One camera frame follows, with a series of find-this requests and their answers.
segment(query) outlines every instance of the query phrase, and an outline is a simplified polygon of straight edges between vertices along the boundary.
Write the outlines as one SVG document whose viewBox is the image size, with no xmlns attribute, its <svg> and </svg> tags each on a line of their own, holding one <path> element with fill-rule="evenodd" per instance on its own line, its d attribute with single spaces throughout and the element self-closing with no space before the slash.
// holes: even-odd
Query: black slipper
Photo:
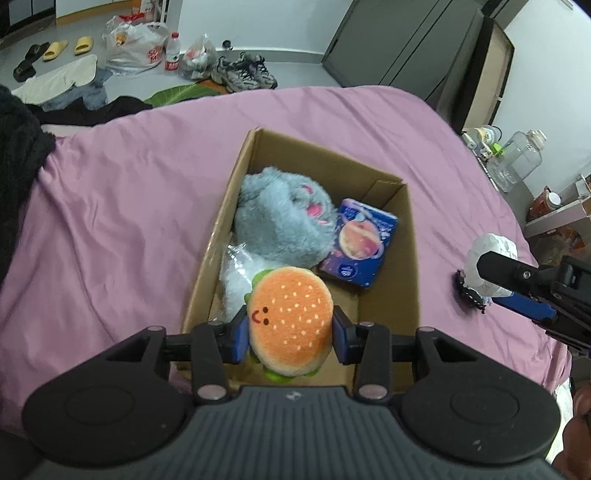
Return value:
<svg viewBox="0 0 591 480">
<path fill-rule="evenodd" d="M 33 65 L 28 60 L 23 60 L 18 64 L 18 67 L 12 71 L 12 76 L 17 82 L 24 82 L 27 78 L 32 77 L 37 72 Z"/>
<path fill-rule="evenodd" d="M 29 51 L 25 55 L 25 60 L 28 60 L 31 63 L 39 60 L 48 48 L 49 48 L 49 42 L 46 42 L 42 45 L 36 45 L 36 44 L 31 45 L 31 48 L 29 48 Z"/>
</svg>

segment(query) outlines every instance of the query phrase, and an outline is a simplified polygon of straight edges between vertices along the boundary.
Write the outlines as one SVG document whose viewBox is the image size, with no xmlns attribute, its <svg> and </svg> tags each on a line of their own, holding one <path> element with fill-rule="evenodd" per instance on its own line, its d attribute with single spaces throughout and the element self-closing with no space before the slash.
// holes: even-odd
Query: blue box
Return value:
<svg viewBox="0 0 591 480">
<path fill-rule="evenodd" d="M 341 280 L 369 287 L 389 245 L 398 217 L 353 199 L 340 205 L 336 239 L 320 269 Z"/>
</svg>

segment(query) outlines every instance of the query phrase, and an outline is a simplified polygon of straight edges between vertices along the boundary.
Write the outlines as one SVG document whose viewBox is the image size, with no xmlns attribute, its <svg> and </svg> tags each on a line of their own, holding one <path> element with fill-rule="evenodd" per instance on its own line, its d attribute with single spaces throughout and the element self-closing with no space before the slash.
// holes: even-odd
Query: gray wardrobe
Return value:
<svg viewBox="0 0 591 480">
<path fill-rule="evenodd" d="M 391 85 L 427 99 L 477 11 L 508 24 L 526 1 L 354 0 L 323 65 L 342 86 Z"/>
</svg>

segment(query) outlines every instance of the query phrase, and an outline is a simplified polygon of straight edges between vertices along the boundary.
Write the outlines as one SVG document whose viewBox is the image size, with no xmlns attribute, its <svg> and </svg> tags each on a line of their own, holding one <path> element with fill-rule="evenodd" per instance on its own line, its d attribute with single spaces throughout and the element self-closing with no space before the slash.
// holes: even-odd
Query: bed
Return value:
<svg viewBox="0 0 591 480">
<path fill-rule="evenodd" d="M 31 191 L 0 292 L 0 427 L 20 430 L 39 385 L 145 328 L 180 330 L 233 163 L 253 128 L 310 141 L 410 187 L 421 324 L 554 391 L 566 347 L 493 305 L 456 300 L 452 275 L 486 232 L 535 264 L 509 206 L 425 103 L 391 87 L 204 98 L 59 138 Z"/>
</svg>

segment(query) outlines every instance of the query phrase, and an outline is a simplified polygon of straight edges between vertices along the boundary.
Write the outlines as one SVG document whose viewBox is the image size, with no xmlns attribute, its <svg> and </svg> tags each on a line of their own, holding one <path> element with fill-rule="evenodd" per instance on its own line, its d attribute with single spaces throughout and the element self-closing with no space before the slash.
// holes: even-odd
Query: white wall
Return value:
<svg viewBox="0 0 591 480">
<path fill-rule="evenodd" d="M 183 0 L 183 48 L 207 33 L 219 48 L 324 53 L 351 0 Z"/>
<path fill-rule="evenodd" d="M 525 184 L 566 187 L 591 154 L 591 20 L 560 0 L 529 0 L 506 29 L 515 56 L 495 125 L 503 140 L 541 129 L 543 163 Z"/>
</svg>

